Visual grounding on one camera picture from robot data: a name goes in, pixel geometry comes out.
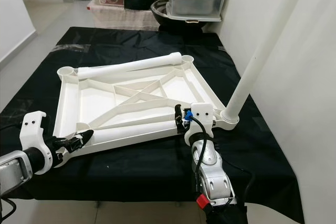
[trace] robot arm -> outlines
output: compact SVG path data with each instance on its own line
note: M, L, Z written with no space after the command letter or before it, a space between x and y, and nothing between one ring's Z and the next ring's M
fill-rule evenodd
M212 142L214 126L213 107L209 103L192 103L185 109L175 107L178 134L184 134L191 147L195 173L197 203L206 212L207 223L247 223L246 209L237 204L231 182L223 171L222 158ZM33 174L44 174L63 161L61 148L72 153L82 148L92 137L93 130L75 133L70 139L51 137L43 139L41 123L46 116L36 111L26 114L20 132L23 151L14 151L0 157L1 197L30 180Z
M1 197L30 180L33 174L44 174L62 162L56 151L64 147L68 152L82 148L92 137L93 130L75 134L72 138L43 139L41 127L46 114L28 113L23 119L20 141L23 151L13 151L0 157Z
M207 216L207 223L247 224L244 202L238 203L230 179L222 168L222 157L213 143L213 107L208 103L192 103L184 109L175 107L177 131L191 147L195 173L197 203Z

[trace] red button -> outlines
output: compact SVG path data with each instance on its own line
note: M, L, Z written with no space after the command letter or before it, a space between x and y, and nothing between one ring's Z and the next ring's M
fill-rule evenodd
M209 200L205 197L204 194L201 194L197 200L196 200L197 204L199 205L199 207L201 209L205 208L206 205L209 204Z

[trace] wire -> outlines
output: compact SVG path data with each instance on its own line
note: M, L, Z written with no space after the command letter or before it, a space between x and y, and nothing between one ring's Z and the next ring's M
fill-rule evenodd
M224 207L228 206L228 205L231 203L232 200L233 200L233 198L230 198L230 199L227 201L227 203L224 204Z
M203 124L197 120L195 117L193 116L190 116L190 118L195 121L195 123L197 123L201 129L202 129L202 132L204 134L204 139L203 139L203 145L202 145L202 150L201 150L201 153L198 157L198 162L197 162L197 165L196 165L196 168L195 168L195 179L196 179L196 192L200 192L200 181L199 181L199 171L200 171L200 166L201 166L201 163L203 161L203 156L204 156L204 152L205 152L205 147L206 147L206 141L207 141L207 134L206 134L206 131L205 131L205 128L203 126Z
M254 180L256 179L256 175L255 175L253 172L251 172L251 171L249 171L249 170L247 170L247 169L242 169L242 168L240 168L239 166L236 166L236 165L232 164L231 162L229 162L228 160L226 160L226 159L223 158L223 157L222 157L222 160L223 160L225 163L227 163L228 165L232 166L233 168L236 168L236 169L238 169L238 170L240 170L240 171L242 171L242 172L244 172L244 173L248 173L248 174L251 176L251 178L250 178L250 180L249 180L247 186L245 187L244 194L243 194L243 198L242 198L243 203L245 203L245 200L246 200L248 191L250 190L252 184L254 183Z
M3 222L5 219L7 219L9 216L11 216L15 211L16 211L16 204L11 201L10 199L3 199L5 202L7 202L8 204L10 204L12 206L12 210L6 214L4 217L1 218L1 222Z
M11 127L21 127L22 123L12 123L12 124L9 124L9 125L6 125L6 126L3 126L0 131L4 130L4 129L7 129L7 128L11 128Z

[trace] white pipe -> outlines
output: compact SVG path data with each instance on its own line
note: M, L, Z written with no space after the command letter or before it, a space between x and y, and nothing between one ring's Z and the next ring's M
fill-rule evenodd
M233 93L226 109L221 112L224 121L233 123L239 120L238 114L243 107L263 66L276 45L298 0L282 0L268 30L254 52L246 70Z
M165 122L118 127L112 129L95 130L94 135L92 136L90 141L92 144L111 142L111 141L115 141L117 144L117 141L120 142L119 139L122 138L129 138L132 136L140 137L141 135L146 135L152 132L160 132L175 128L176 128L175 121L165 121Z
M146 60L138 60L123 64L110 65L106 67L99 68L78 68L78 78L86 79L103 74L117 73L117 72L127 72L140 70L145 68L154 68L165 65L180 65L182 63L182 55L179 52L173 52L170 55L155 57Z

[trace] black fabric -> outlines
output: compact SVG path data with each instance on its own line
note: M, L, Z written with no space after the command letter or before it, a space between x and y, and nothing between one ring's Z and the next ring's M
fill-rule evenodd
M72 27L0 114L1 127L41 110L54 125L63 66L119 64L179 51L195 66L226 105L239 75L216 34L172 35L167 32ZM220 154L256 175L247 202L268 206L304 223L296 176L251 97L232 131L214 130ZM21 149L19 130L1 131L1 155ZM181 137L116 148L71 159L61 168L36 175L11 193L14 198L193 201L191 152ZM234 190L242 196L248 174L223 163Z
M240 205L228 205L215 207L206 213L207 224L248 224L247 207Z

